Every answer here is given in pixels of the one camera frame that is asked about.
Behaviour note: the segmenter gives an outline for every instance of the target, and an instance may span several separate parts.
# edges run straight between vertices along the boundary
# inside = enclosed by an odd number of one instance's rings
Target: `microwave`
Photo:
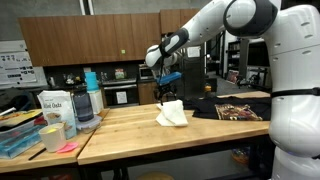
[[[152,70],[149,67],[139,67],[139,76],[141,80],[154,79]]]

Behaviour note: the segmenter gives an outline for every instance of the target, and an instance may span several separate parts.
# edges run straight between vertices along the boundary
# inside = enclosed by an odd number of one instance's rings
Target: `mug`
[[[46,126],[39,130],[39,135],[48,152],[56,152],[67,144],[63,123]]]

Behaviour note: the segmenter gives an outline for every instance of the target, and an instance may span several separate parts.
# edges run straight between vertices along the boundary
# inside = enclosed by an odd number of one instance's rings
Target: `wooden tabletop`
[[[263,92],[233,94],[237,97],[269,97]],[[80,165],[166,150],[268,134],[269,121],[221,121],[192,117],[189,125],[162,127],[156,122],[155,104],[111,109],[78,157]]]
[[[105,109],[98,115],[104,118],[108,112],[109,109]],[[28,161],[31,156],[44,148],[44,144],[40,142],[13,159],[0,159],[0,173],[76,163],[79,153],[92,134],[93,132],[88,134],[78,132],[77,136],[69,139],[68,142],[79,143],[79,146],[71,152],[57,154],[45,151],[33,160]]]

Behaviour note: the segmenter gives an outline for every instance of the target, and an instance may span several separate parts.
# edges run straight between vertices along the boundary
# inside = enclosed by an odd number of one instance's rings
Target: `backsplash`
[[[67,65],[67,66],[52,66],[44,67],[46,77],[53,77],[57,86],[63,86],[63,74],[73,74],[84,78],[83,68],[90,67],[92,72],[97,73],[97,79],[101,79],[101,72],[107,73],[108,80],[115,79],[115,69],[122,68],[127,73],[127,78],[134,78],[138,75],[138,65],[143,64],[144,60],[138,61],[124,61],[124,62],[108,62],[98,64],[84,64],[84,65]]]

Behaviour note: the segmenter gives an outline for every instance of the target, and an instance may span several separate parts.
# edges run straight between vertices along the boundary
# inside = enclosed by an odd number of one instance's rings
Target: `floor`
[[[210,78],[216,77],[218,88],[216,95],[228,95],[234,93],[256,91],[248,87],[240,89],[230,82],[216,76],[214,73],[208,73]],[[160,163],[147,164],[142,166],[130,167],[128,169],[130,179],[136,179],[138,176],[153,171],[160,171],[171,175],[175,180],[203,180],[219,176],[226,176],[248,171],[248,168],[234,161],[231,157],[231,151],[222,151],[206,155],[170,160]],[[104,180],[112,179],[113,172],[103,172]]]

